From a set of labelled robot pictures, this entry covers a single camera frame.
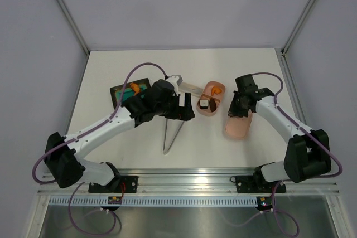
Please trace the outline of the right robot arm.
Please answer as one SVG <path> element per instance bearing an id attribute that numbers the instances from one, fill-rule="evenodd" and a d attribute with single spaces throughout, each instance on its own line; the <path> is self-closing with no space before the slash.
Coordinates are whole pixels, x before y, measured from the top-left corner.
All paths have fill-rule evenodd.
<path id="1" fill-rule="evenodd" d="M 313 130 L 289 115 L 277 102 L 277 94 L 268 88 L 259 88 L 253 75 L 235 79 L 237 90 L 228 111 L 226 133 L 242 139 L 246 136 L 253 114 L 265 119 L 287 144 L 285 157 L 280 162 L 256 167 L 251 176 L 235 178 L 237 191 L 256 188 L 267 192 L 278 181 L 299 183 L 325 175 L 331 171 L 329 138 L 322 130 Z"/>

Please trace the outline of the pink lunch box lid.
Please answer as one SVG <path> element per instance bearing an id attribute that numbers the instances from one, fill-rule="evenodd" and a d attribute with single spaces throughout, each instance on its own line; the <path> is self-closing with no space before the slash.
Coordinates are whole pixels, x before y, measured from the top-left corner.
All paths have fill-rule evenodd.
<path id="1" fill-rule="evenodd" d="M 227 136 L 233 139 L 245 139 L 248 136 L 252 119 L 253 113 L 250 111 L 247 117 L 228 117 L 225 126 Z"/>

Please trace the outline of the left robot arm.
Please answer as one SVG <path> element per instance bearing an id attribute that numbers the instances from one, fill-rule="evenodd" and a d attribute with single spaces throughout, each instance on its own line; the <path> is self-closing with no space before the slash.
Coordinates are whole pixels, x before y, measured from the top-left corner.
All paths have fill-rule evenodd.
<path id="1" fill-rule="evenodd" d="M 95 163 L 85 157 L 115 136 L 150 122 L 155 116 L 183 122 L 194 118 L 191 94 L 180 105 L 178 82 L 158 80 L 142 93 L 126 99 L 113 114 L 74 134 L 49 136 L 44 162 L 60 188 L 78 182 L 102 186 L 115 192 L 122 184 L 119 170 L 110 162 Z"/>

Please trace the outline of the white rice ball toy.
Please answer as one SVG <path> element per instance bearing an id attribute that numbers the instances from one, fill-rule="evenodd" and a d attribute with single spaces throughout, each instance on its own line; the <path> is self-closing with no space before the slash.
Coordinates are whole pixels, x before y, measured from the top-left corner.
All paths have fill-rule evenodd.
<path id="1" fill-rule="evenodd" d="M 200 109 L 207 109 L 209 107 L 209 101 L 207 99 L 199 100 Z"/>

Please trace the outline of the orange chicken drumstick toy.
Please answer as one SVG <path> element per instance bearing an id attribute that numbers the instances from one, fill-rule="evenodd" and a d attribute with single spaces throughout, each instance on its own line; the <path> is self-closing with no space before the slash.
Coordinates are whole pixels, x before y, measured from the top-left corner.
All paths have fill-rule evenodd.
<path id="1" fill-rule="evenodd" d="M 219 95 L 221 94 L 221 92 L 222 92 L 221 88 L 219 88 L 218 86 L 213 86 L 211 89 L 211 96 Z"/>

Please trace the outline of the brown sea cucumber toy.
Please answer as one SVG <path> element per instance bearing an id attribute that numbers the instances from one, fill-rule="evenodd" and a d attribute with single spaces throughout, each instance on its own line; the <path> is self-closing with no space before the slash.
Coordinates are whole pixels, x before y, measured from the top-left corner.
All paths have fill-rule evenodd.
<path id="1" fill-rule="evenodd" d="M 213 113 L 217 110 L 217 105 L 219 102 L 217 102 L 214 98 L 211 98 L 209 100 L 209 109 Z"/>

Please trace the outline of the pink lunch box base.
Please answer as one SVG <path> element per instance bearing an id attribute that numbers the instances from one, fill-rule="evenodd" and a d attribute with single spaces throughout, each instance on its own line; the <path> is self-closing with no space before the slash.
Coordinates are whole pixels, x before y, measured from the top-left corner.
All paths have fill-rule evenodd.
<path id="1" fill-rule="evenodd" d="M 211 96 L 211 89 L 212 89 L 213 86 L 218 86 L 219 88 L 221 88 L 222 89 L 221 94 Z M 196 103 L 197 111 L 200 114 L 204 115 L 204 116 L 208 116 L 208 117 L 214 116 L 217 113 L 218 109 L 219 109 L 220 103 L 223 101 L 223 98 L 224 98 L 224 95 L 225 95 L 225 90 L 226 90 L 225 85 L 223 85 L 222 83 L 219 83 L 217 81 L 209 81 L 206 84 L 206 86 L 204 87 L 203 92 L 202 92 L 201 96 L 199 97 L 199 99 L 198 99 L 198 101 Z M 210 111 L 209 107 L 207 109 L 200 109 L 199 100 L 207 99 L 209 101 L 211 98 L 214 98 L 217 102 L 219 102 L 218 105 L 217 105 L 217 110 L 212 113 Z"/>

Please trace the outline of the metal tongs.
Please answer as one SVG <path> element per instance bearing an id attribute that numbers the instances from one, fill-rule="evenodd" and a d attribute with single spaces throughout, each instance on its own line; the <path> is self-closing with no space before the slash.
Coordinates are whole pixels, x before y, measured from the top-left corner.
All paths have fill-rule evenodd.
<path id="1" fill-rule="evenodd" d="M 163 147 L 162 147 L 162 152 L 164 155 L 167 155 L 170 152 L 184 123 L 185 123 L 184 121 L 180 121 L 180 120 L 166 119 L 165 128 L 164 128 L 164 140 L 163 140 Z"/>

